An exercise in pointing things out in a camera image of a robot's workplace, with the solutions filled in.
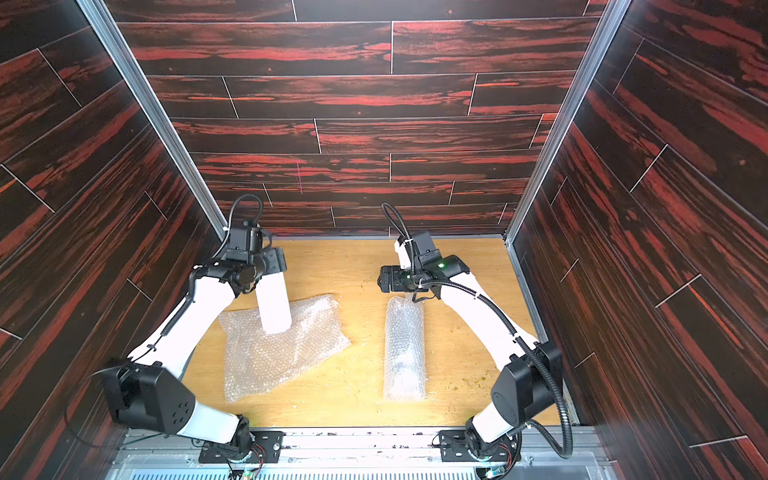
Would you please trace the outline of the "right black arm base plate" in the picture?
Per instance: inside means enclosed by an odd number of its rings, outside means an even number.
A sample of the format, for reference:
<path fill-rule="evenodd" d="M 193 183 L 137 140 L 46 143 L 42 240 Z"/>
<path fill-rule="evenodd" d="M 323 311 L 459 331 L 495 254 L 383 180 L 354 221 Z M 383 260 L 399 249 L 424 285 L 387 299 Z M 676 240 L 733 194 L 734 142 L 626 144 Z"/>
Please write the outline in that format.
<path fill-rule="evenodd" d="M 468 434 L 464 428 L 439 430 L 432 446 L 438 448 L 443 462 L 506 462 L 520 459 L 519 442 L 507 435 L 486 443 Z"/>

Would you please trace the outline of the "white ribbed vase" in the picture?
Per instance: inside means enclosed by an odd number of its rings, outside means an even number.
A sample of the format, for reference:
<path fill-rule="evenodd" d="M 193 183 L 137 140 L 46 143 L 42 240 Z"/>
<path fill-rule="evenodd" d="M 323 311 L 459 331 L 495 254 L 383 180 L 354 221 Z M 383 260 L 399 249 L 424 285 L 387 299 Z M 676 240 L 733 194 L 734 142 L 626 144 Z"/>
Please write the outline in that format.
<path fill-rule="evenodd" d="M 286 332 L 292 326 L 292 316 L 284 273 L 263 276 L 256 284 L 255 292 L 264 333 Z"/>

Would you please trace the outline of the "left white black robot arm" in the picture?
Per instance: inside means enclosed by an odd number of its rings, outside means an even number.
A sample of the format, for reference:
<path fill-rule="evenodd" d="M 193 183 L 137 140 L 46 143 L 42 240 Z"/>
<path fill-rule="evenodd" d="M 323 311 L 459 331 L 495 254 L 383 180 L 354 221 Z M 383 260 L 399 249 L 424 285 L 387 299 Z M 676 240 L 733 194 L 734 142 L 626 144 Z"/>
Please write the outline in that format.
<path fill-rule="evenodd" d="M 256 452 L 249 420 L 209 407 L 183 383 L 188 359 L 214 320 L 240 295 L 285 286 L 283 249 L 215 258 L 189 276 L 187 295 L 128 358 L 99 373 L 113 421 L 133 429 L 201 440 L 230 462 Z"/>

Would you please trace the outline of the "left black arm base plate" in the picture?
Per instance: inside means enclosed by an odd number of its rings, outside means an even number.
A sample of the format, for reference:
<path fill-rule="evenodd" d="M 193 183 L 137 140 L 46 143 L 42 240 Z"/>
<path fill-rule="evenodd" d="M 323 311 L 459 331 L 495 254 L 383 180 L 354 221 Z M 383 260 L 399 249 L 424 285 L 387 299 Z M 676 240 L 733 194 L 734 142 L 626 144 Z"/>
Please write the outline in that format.
<path fill-rule="evenodd" d="M 285 433 L 279 430 L 252 430 L 251 446 L 237 447 L 204 441 L 198 457 L 200 464 L 256 464 L 279 461 Z"/>

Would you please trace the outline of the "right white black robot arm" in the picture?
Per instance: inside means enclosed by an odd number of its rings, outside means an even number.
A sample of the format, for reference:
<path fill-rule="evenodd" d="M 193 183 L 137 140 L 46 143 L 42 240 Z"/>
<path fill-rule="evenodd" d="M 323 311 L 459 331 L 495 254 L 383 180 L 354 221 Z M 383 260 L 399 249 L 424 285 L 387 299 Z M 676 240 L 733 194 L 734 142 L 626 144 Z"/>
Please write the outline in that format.
<path fill-rule="evenodd" d="M 563 459 L 572 456 L 573 425 L 563 395 L 563 354 L 520 329 L 461 266 L 448 277 L 448 262 L 434 271 L 410 273 L 383 266 L 377 283 L 384 293 L 431 291 L 469 326 L 494 360 L 499 375 L 490 403 L 465 424 L 465 445 L 478 458 L 491 457 L 508 435 L 537 430 Z"/>

